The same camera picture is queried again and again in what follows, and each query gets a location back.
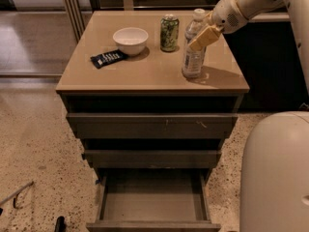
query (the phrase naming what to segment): bottle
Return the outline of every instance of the bottle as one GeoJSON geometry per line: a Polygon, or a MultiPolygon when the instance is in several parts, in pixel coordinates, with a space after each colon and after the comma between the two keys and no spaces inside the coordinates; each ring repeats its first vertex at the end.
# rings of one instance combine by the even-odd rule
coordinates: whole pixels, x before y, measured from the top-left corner
{"type": "Polygon", "coordinates": [[[182,72],[186,78],[196,78],[201,74],[206,48],[204,47],[201,51],[193,51],[187,44],[206,25],[205,17],[206,12],[203,9],[194,10],[193,20],[185,28],[182,72]]]}

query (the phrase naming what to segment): soda can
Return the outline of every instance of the soda can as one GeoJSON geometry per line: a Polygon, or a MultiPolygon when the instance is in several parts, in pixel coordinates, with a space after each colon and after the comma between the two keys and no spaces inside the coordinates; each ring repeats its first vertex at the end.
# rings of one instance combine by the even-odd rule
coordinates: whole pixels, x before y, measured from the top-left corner
{"type": "Polygon", "coordinates": [[[166,14],[161,20],[160,48],[174,51],[177,47],[180,21],[173,14],[166,14]]]}

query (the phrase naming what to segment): terrazzo floor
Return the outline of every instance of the terrazzo floor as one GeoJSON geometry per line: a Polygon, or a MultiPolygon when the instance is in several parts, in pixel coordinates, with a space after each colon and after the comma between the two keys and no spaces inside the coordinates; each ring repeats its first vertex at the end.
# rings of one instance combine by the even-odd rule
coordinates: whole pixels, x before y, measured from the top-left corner
{"type": "MultiPolygon", "coordinates": [[[[44,14],[40,17],[40,24],[36,22],[37,14],[21,16],[27,16],[26,22],[22,22],[27,24],[27,29],[20,30],[20,33],[20,18],[11,18],[15,23],[11,24],[7,34],[19,33],[13,40],[4,37],[8,48],[3,44],[0,46],[1,69],[20,66],[21,70],[33,70],[39,68],[42,65],[39,62],[43,60],[47,63],[45,68],[62,70],[74,48],[67,18],[44,14]],[[59,37],[59,26],[67,28],[67,35],[62,33],[59,37]],[[31,37],[27,38],[28,29],[36,32],[41,44],[31,37]],[[56,49],[62,37],[68,37],[69,44],[56,49]],[[27,65],[14,59],[21,48],[23,60],[29,60],[27,65]]],[[[7,22],[0,21],[2,39],[6,33],[3,25],[8,24],[9,19],[7,22]]],[[[0,200],[34,181],[34,185],[18,196],[17,209],[12,201],[1,207],[0,231],[54,231],[59,216],[65,217],[67,232],[88,231],[86,222],[95,220],[99,190],[95,184],[97,177],[80,156],[82,146],[74,138],[65,119],[65,108],[55,93],[57,81],[0,79],[0,200]]],[[[211,220],[221,224],[220,232],[239,231],[242,150],[248,134],[266,116],[261,113],[239,115],[232,135],[222,148],[222,158],[207,183],[211,220]]]]}

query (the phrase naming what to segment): table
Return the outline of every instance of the table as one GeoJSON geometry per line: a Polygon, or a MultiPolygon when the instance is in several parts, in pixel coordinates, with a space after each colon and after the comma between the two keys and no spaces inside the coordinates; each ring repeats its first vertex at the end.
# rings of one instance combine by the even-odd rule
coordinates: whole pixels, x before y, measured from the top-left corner
{"type": "Polygon", "coordinates": [[[90,231],[219,230],[218,224],[211,223],[203,187],[249,87],[223,38],[208,47],[201,77],[185,79],[183,32],[192,12],[173,12],[180,20],[180,35],[179,47],[172,53],[159,48],[160,19],[165,13],[94,12],[57,85],[70,127],[85,148],[82,157],[102,179],[101,206],[96,222],[87,225],[90,231]],[[147,48],[136,57],[97,70],[90,57],[116,49],[114,32],[128,26],[149,33],[147,48]],[[155,188],[142,188],[152,187],[145,173],[151,183],[157,183],[155,188]],[[175,180],[183,182],[177,183],[182,191],[168,185],[175,180]],[[180,200],[169,203],[172,210],[161,211],[154,198],[164,199],[167,189],[175,192],[173,198],[181,194],[183,206],[199,213],[185,220],[183,209],[171,208],[180,200]],[[133,206],[115,206],[136,191],[149,195],[148,201],[138,195],[132,199],[133,206]],[[198,208],[192,201],[196,199],[198,208]],[[134,208],[144,202],[154,206],[134,208]],[[145,209],[162,216],[140,218],[145,209]]]}

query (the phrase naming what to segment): bowl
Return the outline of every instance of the bowl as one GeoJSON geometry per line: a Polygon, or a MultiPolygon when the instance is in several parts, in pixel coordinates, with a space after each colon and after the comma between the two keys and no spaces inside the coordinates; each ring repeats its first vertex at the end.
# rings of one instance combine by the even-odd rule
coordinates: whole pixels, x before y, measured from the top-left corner
{"type": "Polygon", "coordinates": [[[136,56],[146,47],[148,33],[141,28],[127,27],[118,30],[113,35],[113,40],[118,49],[128,56],[136,56]]]}

